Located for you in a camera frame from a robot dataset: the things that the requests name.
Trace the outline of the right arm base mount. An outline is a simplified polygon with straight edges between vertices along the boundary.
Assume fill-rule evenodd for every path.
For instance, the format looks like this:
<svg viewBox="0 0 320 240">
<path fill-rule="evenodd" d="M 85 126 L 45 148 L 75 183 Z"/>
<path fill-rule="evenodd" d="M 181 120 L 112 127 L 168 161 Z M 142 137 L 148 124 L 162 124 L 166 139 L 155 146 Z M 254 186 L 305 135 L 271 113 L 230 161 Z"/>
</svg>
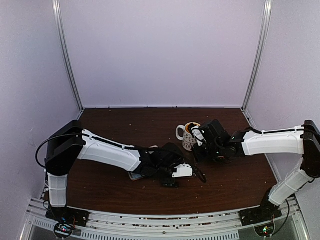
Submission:
<svg viewBox="0 0 320 240">
<path fill-rule="evenodd" d="M 255 233 L 262 238 L 271 237 L 276 232 L 275 219 L 280 218 L 282 212 L 278 208 L 259 206 L 239 212 L 242 226 L 253 225 Z"/>
</svg>

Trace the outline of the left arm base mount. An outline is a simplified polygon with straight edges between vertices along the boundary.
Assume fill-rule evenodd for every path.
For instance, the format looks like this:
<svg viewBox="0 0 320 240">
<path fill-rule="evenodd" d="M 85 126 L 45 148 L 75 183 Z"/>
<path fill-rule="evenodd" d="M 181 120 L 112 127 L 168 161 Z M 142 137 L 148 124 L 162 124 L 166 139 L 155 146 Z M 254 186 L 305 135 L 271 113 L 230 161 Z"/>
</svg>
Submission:
<svg viewBox="0 0 320 240">
<path fill-rule="evenodd" d="M 70 237 L 77 227 L 86 227 L 90 213 L 75 208 L 48 208 L 45 217 L 56 221 L 54 235 L 59 239 Z"/>
</svg>

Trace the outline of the pink glasses case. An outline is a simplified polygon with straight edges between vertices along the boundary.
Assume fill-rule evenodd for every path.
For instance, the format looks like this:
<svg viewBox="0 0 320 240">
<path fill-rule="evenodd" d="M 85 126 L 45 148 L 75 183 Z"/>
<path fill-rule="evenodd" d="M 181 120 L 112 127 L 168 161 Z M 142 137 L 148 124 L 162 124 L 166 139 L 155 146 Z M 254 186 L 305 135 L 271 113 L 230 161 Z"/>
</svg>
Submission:
<svg viewBox="0 0 320 240">
<path fill-rule="evenodd" d="M 160 148 L 157 145 L 151 147 L 129 146 L 126 149 L 139 154 L 138 166 L 129 171 L 129 175 L 133 180 L 149 178 L 159 172 L 160 160 L 157 152 L 160 151 Z"/>
</svg>

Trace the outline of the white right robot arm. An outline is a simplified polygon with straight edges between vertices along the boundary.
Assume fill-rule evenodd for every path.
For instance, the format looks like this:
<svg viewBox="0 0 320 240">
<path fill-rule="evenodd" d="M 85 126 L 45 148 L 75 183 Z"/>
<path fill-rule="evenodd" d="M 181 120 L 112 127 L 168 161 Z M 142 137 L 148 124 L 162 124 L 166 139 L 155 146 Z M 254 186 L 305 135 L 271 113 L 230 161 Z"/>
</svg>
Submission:
<svg viewBox="0 0 320 240">
<path fill-rule="evenodd" d="M 280 206 L 305 184 L 320 176 L 320 131 L 312 120 L 280 130 L 260 131 L 249 127 L 230 135 L 214 119 L 200 126 L 193 124 L 188 130 L 197 140 L 197 147 L 214 160 L 260 154 L 301 155 L 285 179 L 272 187 L 267 202 L 257 208 L 256 216 L 261 221 L 268 220 L 276 212 L 275 206 Z"/>
</svg>

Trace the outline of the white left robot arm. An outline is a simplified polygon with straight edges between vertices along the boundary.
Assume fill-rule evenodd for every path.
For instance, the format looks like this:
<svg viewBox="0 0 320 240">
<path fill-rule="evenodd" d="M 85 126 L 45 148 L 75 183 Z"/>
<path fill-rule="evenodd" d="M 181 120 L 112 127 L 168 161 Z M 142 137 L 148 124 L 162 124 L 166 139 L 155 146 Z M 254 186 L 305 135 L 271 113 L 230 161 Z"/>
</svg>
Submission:
<svg viewBox="0 0 320 240">
<path fill-rule="evenodd" d="M 142 177 L 164 172 L 169 179 L 190 177 L 192 167 L 184 162 L 178 146 L 141 147 L 115 142 L 82 128 L 73 120 L 54 133 L 43 145 L 47 146 L 44 164 L 48 181 L 49 204 L 61 222 L 72 218 L 67 205 L 67 178 L 76 160 L 94 161 L 115 166 Z"/>
</svg>

